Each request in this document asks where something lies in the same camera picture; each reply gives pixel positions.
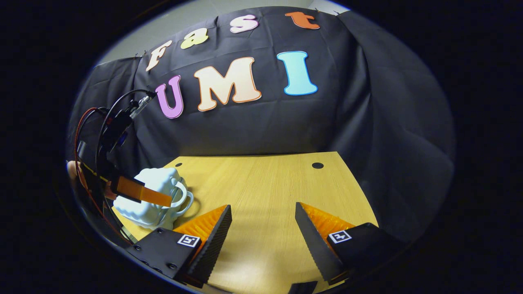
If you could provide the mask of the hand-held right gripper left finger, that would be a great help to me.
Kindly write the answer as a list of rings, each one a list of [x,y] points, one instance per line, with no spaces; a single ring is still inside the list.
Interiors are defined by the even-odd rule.
[[[208,282],[232,223],[230,205],[222,205],[176,229],[154,229],[127,253],[164,276],[202,287]]]

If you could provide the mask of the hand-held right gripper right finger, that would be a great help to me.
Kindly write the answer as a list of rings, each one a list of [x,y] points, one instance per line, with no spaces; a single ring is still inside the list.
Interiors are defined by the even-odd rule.
[[[297,202],[295,220],[324,281],[360,278],[383,266],[405,243],[373,223],[362,225]]]

